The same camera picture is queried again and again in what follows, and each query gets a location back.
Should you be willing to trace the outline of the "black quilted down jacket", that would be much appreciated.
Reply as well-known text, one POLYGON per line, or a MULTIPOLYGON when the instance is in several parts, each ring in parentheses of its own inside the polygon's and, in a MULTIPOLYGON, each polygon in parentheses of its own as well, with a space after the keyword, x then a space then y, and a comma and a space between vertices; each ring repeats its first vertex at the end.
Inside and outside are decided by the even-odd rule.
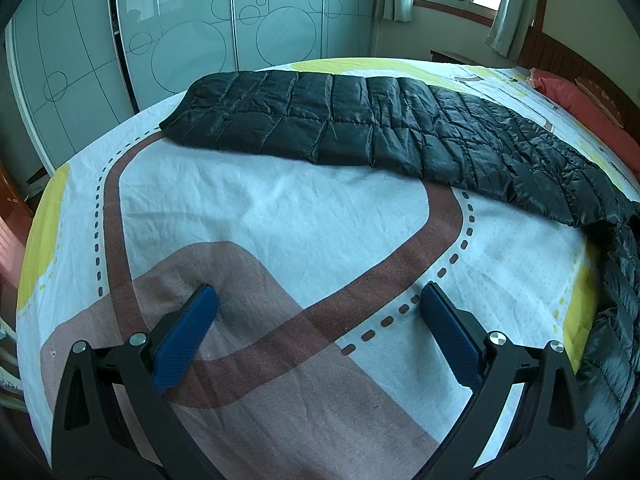
POLYGON ((412 78, 205 76, 160 123, 189 148, 368 166, 583 230, 600 294, 577 381, 594 468, 639 407, 639 206, 570 144, 510 108, 412 78))

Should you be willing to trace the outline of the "patterned white bed sheet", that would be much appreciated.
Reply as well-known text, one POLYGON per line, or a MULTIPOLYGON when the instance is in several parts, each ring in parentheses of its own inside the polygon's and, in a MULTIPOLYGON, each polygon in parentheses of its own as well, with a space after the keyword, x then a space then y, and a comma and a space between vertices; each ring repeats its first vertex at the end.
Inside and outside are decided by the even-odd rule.
MULTIPOLYGON (((593 162, 631 170, 516 70, 336 58, 271 70, 412 78, 494 102, 593 162)), ((128 119, 49 181, 16 307, 44 452, 75 341, 118 346, 212 286, 218 313, 166 400, 230 479, 409 479, 472 396, 419 312, 429 282, 520 346, 562 342, 577 380, 600 294, 581 229, 368 166, 189 148, 160 130, 185 92, 128 119)))

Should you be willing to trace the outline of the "red pillow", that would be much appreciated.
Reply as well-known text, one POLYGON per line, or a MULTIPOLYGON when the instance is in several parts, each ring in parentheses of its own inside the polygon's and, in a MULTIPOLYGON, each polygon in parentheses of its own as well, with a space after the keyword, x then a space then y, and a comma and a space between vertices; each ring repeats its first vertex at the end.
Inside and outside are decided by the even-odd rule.
POLYGON ((639 144, 625 129, 613 125, 574 82, 558 75, 532 68, 528 84, 569 112, 606 144, 639 179, 639 144))

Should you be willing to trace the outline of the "brown patterned cushion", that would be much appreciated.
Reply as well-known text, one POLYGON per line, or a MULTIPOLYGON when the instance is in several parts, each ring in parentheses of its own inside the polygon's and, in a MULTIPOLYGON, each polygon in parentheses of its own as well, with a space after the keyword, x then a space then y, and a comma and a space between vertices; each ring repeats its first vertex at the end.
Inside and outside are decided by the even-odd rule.
POLYGON ((578 89, 585 93, 593 104, 608 118, 613 125, 623 129, 623 117, 612 98, 606 91, 591 79, 578 77, 575 79, 578 89))

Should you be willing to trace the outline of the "dark wooden headboard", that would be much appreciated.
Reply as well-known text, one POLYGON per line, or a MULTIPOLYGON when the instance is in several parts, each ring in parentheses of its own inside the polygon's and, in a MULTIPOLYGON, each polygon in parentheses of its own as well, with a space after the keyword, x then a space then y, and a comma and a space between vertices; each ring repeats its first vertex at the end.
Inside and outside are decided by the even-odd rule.
POLYGON ((580 54, 541 30, 530 26, 518 56, 518 65, 540 68, 574 82, 584 77, 598 84, 617 106, 625 130, 639 140, 639 107, 625 92, 580 54))

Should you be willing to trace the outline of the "dark wooden nightstand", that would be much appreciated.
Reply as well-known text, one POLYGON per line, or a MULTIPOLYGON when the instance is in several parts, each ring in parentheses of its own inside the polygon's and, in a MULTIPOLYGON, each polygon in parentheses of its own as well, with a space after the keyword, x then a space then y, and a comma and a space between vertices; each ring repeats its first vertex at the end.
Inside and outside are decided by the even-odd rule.
POLYGON ((432 61, 436 63, 449 63, 449 64, 458 64, 458 65, 478 65, 477 61, 472 60, 472 58, 467 58, 462 54, 457 54, 454 52, 446 52, 439 50, 431 50, 432 61))

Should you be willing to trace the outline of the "white curtain right panel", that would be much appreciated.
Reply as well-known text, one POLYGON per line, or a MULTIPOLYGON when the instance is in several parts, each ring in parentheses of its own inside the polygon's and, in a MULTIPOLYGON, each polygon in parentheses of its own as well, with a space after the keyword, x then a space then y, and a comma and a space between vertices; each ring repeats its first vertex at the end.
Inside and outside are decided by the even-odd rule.
POLYGON ((500 0, 486 44, 511 61, 520 56, 525 36, 532 26, 538 0, 500 0))

